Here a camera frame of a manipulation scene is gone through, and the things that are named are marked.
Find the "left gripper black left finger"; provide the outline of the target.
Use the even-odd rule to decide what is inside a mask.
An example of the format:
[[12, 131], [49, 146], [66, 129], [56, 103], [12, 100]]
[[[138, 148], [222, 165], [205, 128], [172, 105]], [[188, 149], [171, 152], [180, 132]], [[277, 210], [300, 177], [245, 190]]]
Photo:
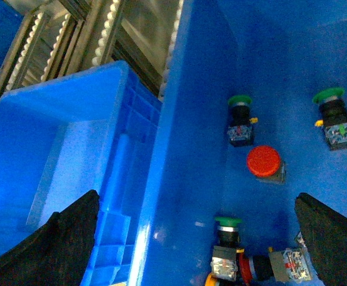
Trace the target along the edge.
[[90, 190], [0, 256], [0, 285], [80, 285], [95, 243], [99, 195]]

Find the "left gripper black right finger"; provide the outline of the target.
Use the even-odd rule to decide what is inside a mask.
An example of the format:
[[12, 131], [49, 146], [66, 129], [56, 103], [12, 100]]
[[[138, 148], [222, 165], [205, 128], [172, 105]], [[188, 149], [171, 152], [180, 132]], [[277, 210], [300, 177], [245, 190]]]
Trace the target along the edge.
[[324, 285], [347, 285], [347, 217], [302, 192], [295, 213], [311, 263]]

